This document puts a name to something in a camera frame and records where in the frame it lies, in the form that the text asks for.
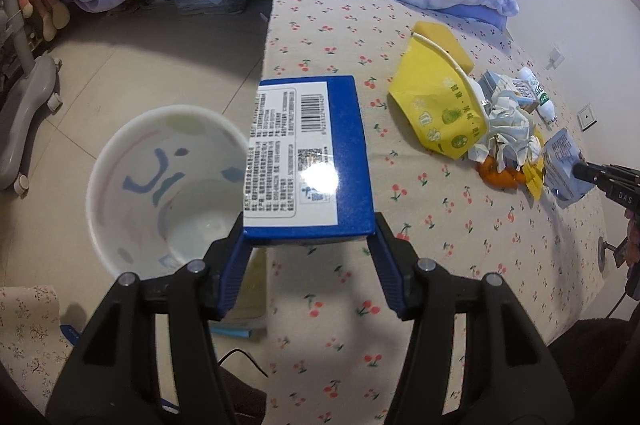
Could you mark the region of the white paper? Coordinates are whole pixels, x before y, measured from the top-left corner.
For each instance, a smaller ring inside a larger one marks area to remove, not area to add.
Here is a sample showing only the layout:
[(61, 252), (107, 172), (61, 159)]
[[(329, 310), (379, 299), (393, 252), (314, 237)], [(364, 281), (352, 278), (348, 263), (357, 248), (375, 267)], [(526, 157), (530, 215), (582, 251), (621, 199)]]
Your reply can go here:
[(510, 96), (499, 96), (489, 105), (487, 132), (468, 151), (469, 159), (483, 164), (495, 159), (499, 172), (508, 167), (520, 169), (535, 165), (542, 156), (542, 143), (535, 134), (535, 124)]

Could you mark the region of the light blue milk carton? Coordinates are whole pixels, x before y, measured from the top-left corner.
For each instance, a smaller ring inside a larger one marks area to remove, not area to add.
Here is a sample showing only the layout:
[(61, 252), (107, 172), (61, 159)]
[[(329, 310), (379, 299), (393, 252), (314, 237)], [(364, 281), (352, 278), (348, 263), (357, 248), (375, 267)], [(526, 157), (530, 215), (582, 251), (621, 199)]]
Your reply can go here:
[(500, 75), (490, 70), (480, 76), (478, 81), (485, 98), (496, 103), (503, 96), (518, 104), (518, 107), (528, 113), (533, 113), (539, 105), (538, 99), (526, 80)]

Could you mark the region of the blue cardboard box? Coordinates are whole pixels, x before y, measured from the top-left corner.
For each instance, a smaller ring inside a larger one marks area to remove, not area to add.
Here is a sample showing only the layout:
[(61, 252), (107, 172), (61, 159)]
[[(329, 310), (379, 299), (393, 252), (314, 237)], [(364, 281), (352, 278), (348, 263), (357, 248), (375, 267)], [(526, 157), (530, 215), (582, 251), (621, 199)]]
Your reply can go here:
[(349, 75), (265, 79), (246, 156), (243, 231), (257, 244), (373, 233), (366, 137)]

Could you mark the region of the white plastic trash bin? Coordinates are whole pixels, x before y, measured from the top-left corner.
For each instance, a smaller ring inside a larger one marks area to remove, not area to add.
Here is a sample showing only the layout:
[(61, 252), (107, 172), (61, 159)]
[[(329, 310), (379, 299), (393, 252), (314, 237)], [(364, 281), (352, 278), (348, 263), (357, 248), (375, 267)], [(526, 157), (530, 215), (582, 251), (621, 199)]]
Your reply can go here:
[(247, 139), (224, 116), (168, 105), (122, 126), (90, 174), (86, 218), (105, 270), (170, 275), (226, 237), (242, 210)]

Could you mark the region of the floral fabric at left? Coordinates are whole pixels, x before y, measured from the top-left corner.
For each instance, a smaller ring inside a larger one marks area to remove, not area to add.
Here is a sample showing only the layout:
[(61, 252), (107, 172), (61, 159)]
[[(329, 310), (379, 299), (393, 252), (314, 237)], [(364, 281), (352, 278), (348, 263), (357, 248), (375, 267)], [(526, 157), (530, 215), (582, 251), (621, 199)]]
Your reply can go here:
[(50, 285), (2, 287), (1, 363), (43, 414), (72, 345), (61, 331), (60, 303)]

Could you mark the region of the yellow wrapper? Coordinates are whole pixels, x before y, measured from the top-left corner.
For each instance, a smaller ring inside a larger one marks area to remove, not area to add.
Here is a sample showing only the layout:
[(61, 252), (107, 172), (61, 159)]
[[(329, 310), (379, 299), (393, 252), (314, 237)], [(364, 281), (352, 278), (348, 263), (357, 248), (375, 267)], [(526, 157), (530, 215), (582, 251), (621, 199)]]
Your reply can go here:
[(534, 200), (540, 200), (544, 187), (544, 138), (537, 127), (534, 128), (526, 146), (522, 173), (527, 191)]

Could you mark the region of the small white yogurt bottle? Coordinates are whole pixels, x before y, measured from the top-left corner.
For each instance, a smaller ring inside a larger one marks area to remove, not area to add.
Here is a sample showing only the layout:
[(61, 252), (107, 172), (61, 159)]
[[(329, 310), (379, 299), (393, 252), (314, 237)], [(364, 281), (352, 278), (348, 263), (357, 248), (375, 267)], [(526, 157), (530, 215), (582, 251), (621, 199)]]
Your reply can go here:
[(529, 67), (522, 67), (518, 71), (518, 78), (527, 82), (538, 102), (537, 112), (546, 124), (555, 122), (555, 107), (548, 92), (541, 86), (540, 81)]

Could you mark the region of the orange peel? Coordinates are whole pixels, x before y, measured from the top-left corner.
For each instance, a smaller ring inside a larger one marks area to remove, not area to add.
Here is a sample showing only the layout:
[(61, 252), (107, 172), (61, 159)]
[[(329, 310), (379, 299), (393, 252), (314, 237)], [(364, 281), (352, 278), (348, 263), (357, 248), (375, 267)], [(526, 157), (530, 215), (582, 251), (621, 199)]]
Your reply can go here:
[(498, 190), (516, 190), (526, 182), (524, 174), (514, 168), (506, 167), (498, 171), (498, 163), (491, 155), (488, 155), (483, 163), (478, 164), (476, 170), (480, 179)]

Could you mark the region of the yellow sponge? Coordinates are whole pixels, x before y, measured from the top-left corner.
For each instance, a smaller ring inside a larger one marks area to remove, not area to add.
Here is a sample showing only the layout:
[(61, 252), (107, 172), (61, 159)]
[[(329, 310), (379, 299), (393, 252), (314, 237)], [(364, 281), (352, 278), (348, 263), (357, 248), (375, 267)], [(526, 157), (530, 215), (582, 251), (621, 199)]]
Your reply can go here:
[(445, 50), (462, 68), (465, 74), (472, 72), (474, 63), (446, 25), (418, 21), (411, 29), (411, 33), (418, 34), (434, 42), (434, 44), (437, 44), (442, 50)]

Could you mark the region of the grey chair base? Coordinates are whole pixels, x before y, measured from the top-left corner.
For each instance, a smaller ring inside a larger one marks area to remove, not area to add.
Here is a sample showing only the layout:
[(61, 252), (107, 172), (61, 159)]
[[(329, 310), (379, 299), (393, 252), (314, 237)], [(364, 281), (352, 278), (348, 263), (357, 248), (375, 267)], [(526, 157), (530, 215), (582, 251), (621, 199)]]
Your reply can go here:
[(32, 55), (17, 0), (1, 0), (1, 47), (7, 42), (15, 51), (22, 76), (1, 107), (1, 189), (12, 188), (17, 196), (24, 196), (29, 180), (21, 165), (29, 128), (40, 107), (45, 105), (55, 114), (63, 105), (55, 91), (62, 61), (48, 54)]

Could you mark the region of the wall socket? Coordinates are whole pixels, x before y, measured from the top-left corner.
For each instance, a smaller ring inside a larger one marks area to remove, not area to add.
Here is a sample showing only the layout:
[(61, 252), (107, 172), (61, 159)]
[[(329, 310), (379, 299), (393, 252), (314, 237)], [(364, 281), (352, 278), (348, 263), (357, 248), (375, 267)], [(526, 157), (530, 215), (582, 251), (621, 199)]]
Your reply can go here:
[(597, 122), (597, 117), (594, 115), (591, 104), (587, 104), (579, 110), (577, 120), (580, 130), (582, 131), (588, 130)]

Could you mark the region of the white wall plug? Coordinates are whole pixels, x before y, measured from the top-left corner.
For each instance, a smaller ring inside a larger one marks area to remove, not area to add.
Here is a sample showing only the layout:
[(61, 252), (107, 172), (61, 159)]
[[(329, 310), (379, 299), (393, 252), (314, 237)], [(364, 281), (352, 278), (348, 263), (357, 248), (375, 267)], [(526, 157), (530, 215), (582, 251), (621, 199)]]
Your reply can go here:
[(564, 60), (563, 52), (558, 47), (554, 47), (549, 53), (546, 69), (551, 70), (553, 68), (553, 70), (556, 70)]

